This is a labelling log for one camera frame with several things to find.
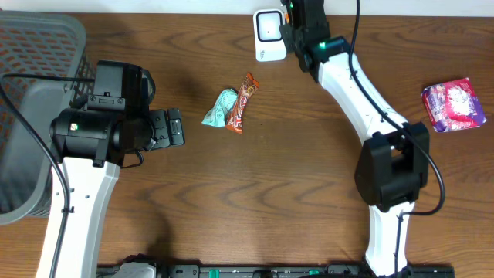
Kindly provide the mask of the mint green wipes pack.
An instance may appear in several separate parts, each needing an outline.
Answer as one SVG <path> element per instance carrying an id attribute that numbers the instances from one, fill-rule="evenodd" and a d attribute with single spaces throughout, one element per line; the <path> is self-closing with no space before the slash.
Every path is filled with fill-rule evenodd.
<path id="1" fill-rule="evenodd" d="M 227 116 L 232 110 L 237 100 L 237 93 L 234 89 L 228 88 L 223 90 L 213 107 L 206 113 L 202 120 L 202 124 L 211 127 L 225 127 Z"/>

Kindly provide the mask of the brown orange chocolate bar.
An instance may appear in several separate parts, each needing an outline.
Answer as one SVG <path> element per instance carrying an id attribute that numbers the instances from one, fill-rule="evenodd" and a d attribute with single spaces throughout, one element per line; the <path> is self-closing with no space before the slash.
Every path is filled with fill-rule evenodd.
<path id="1" fill-rule="evenodd" d="M 251 73 L 247 73 L 240 86 L 237 100 L 228 116 L 226 128 L 241 134 L 243 132 L 242 118 L 246 104 L 251 96 L 259 88 L 259 82 L 254 79 Z"/>

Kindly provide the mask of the purple pantyliner pack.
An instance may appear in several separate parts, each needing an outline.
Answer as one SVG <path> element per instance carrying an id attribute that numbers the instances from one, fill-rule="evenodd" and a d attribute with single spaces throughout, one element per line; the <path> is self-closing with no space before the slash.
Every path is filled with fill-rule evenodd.
<path id="1" fill-rule="evenodd" d="M 487 121 L 469 78 L 428 86 L 421 99 L 438 133 L 480 127 Z"/>

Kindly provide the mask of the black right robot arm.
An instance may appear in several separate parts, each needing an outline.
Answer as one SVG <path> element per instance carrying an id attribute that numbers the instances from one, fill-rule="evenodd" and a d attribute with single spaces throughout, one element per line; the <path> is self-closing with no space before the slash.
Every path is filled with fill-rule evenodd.
<path id="1" fill-rule="evenodd" d="M 368 272 L 374 277 L 407 275 L 408 220 L 428 182 L 427 128 L 409 123 L 386 102 L 361 69 L 354 43 L 331 37 L 328 25 L 291 22 L 280 32 L 287 51 L 335 99 L 362 144 L 354 180 L 370 213 L 364 255 Z"/>

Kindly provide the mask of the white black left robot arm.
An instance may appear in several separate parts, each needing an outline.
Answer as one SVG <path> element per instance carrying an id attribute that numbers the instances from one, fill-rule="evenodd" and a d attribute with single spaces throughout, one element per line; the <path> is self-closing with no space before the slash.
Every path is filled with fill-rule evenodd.
<path id="1" fill-rule="evenodd" d="M 50 133 L 60 153 L 38 277 L 95 277 L 103 224 L 124 157 L 184 144 L 181 112 L 65 109 Z"/>

